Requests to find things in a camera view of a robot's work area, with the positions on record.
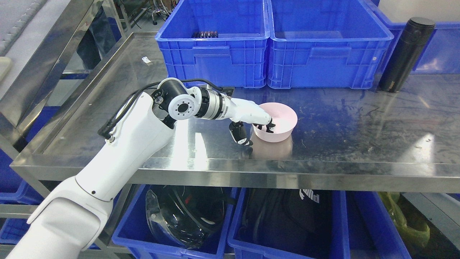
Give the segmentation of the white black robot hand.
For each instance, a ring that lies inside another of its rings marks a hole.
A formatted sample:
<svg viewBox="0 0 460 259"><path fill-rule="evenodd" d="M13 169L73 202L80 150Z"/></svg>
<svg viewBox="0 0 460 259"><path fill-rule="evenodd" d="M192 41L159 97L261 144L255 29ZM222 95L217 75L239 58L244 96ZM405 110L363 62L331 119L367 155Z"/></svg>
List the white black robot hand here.
<svg viewBox="0 0 460 259"><path fill-rule="evenodd" d="M273 133L275 124L272 117L258 104L251 100L231 98L225 101L226 108L222 119L230 119L229 131L233 140L243 146L251 146L244 123L254 124L259 129L266 127L267 133Z"/></svg>

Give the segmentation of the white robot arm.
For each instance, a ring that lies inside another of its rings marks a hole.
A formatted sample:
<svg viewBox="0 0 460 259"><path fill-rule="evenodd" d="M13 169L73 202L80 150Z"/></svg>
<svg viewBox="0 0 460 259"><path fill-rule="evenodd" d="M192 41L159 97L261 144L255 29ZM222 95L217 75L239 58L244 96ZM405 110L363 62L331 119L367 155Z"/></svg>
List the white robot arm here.
<svg viewBox="0 0 460 259"><path fill-rule="evenodd" d="M174 134L175 120L204 106L201 89L177 78L149 84L127 98L102 128L106 142L76 175L62 181L28 218L9 259L76 259L108 222L113 199L141 165Z"/></svg>

